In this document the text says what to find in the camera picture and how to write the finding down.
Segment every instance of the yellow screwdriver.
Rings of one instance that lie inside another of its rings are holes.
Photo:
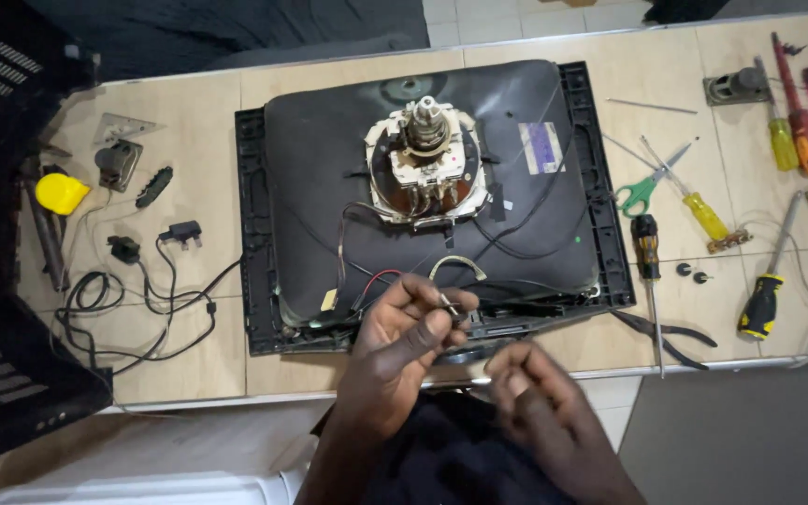
[[[787,237],[791,235],[791,225],[794,223],[800,201],[802,201],[802,191],[797,191],[791,199],[790,207],[787,208],[785,222],[781,224],[779,242],[775,245],[775,251],[772,252],[769,268],[756,280],[753,295],[747,300],[747,306],[741,313],[741,320],[738,322],[738,331],[760,340],[768,337],[775,325],[775,317],[779,309],[779,289],[785,283],[785,280],[777,273],[779,261],[785,249]]]
[[[766,74],[762,58],[757,56],[753,62],[762,75],[768,79],[769,75]],[[796,147],[794,147],[794,137],[791,134],[791,124],[779,114],[779,106],[775,103],[775,96],[772,94],[771,88],[767,87],[766,93],[769,97],[769,133],[772,137],[772,153],[775,154],[775,163],[779,166],[779,170],[789,172],[800,166]]]
[[[703,226],[703,229],[707,232],[709,238],[715,241],[724,240],[724,238],[728,236],[728,228],[725,227],[722,219],[719,218],[713,208],[710,207],[707,202],[703,201],[700,193],[697,191],[691,192],[688,187],[685,186],[681,180],[679,180],[678,176],[675,175],[675,172],[672,171],[672,167],[669,166],[667,162],[660,159],[660,156],[657,155],[657,152],[654,151],[654,148],[650,146],[650,143],[647,142],[647,138],[643,135],[641,136],[641,142],[644,143],[644,146],[648,151],[650,151],[650,154],[654,155],[656,162],[660,164],[660,166],[666,167],[669,177],[675,181],[675,184],[678,185],[681,194],[684,195],[684,198],[682,198],[681,201],[688,206],[691,214],[693,214],[697,222]]]

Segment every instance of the wooden tabletop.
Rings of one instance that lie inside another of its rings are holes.
[[[178,290],[201,289],[241,255],[239,192],[235,159],[233,112],[261,107],[281,94],[342,86],[400,75],[422,74],[465,66],[481,66],[544,58],[557,63],[583,60],[603,130],[636,152],[645,134],[654,148],[668,155],[686,142],[688,153],[675,167],[679,177],[699,191],[725,224],[746,224],[752,242],[715,256],[707,254],[707,236],[680,201],[671,184],[654,193],[651,212],[660,224],[663,279],[658,286],[664,324],[695,328],[715,339],[710,349],[686,337],[671,342],[690,358],[702,362],[742,361],[794,356],[803,353],[808,335],[808,296],[802,288],[797,255],[785,253],[781,272],[779,320],[761,343],[739,339],[735,324],[752,282],[765,270],[780,222],[796,189],[808,189],[808,179],[797,172],[780,173],[774,166],[766,129],[764,104],[707,107],[701,82],[752,65],[762,55],[770,75],[777,75],[769,33],[778,31],[797,46],[808,44],[808,15],[747,22],[728,22],[683,28],[665,27],[599,35],[360,58],[329,63],[231,70],[203,75],[181,75],[115,83],[77,94],[53,121],[52,143],[73,153],[55,160],[74,176],[95,186],[94,132],[104,112],[154,121],[166,128],[139,137],[144,146],[137,172],[124,194],[88,217],[76,234],[71,279],[103,264],[141,292],[138,267],[119,263],[107,254],[109,235],[128,235],[142,244],[143,263],[152,282],[166,292],[170,270],[153,247],[157,234],[169,224],[196,219],[202,226],[203,247],[182,251],[167,245],[179,272]],[[808,48],[791,59],[795,75],[808,65]],[[605,98],[659,103],[698,110],[697,115],[645,109],[607,102]],[[784,95],[778,93],[784,109]],[[801,98],[806,103],[805,93]],[[614,187],[641,180],[650,168],[605,142]],[[150,208],[137,211],[134,197],[151,175],[164,166],[174,168],[168,189]],[[65,250],[74,244],[74,228],[89,209],[107,199],[94,188],[70,219]],[[628,240],[628,221],[622,222]],[[808,281],[808,209],[802,208],[792,234]],[[51,291],[42,266],[41,250],[29,216],[22,216],[19,250],[22,281],[19,294],[47,324],[61,297]],[[629,253],[634,262],[634,254]],[[680,262],[705,271],[711,281],[695,284],[674,273]],[[648,316],[643,284],[635,279],[638,305],[628,311]],[[344,369],[338,355],[293,355],[249,358],[243,331],[241,281],[233,271],[214,291],[216,329],[196,348],[174,360],[145,363],[119,375],[115,394],[124,404],[177,402],[240,396],[287,396],[331,391]],[[173,319],[163,353],[176,350],[208,327],[203,304],[179,312]],[[82,325],[95,335],[100,348],[143,352],[166,325],[151,314],[140,296],[127,293],[124,303]],[[607,371],[651,367],[656,362],[651,340],[623,326],[612,316],[597,316],[536,337],[570,371]],[[117,366],[127,361],[116,362]],[[667,358],[667,363],[675,363]],[[481,363],[434,369],[429,380],[453,381],[481,376]]]

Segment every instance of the screw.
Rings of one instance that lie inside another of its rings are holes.
[[[715,277],[710,277],[702,271],[694,274],[694,282],[697,282],[698,284],[705,284],[710,279],[715,279]]]

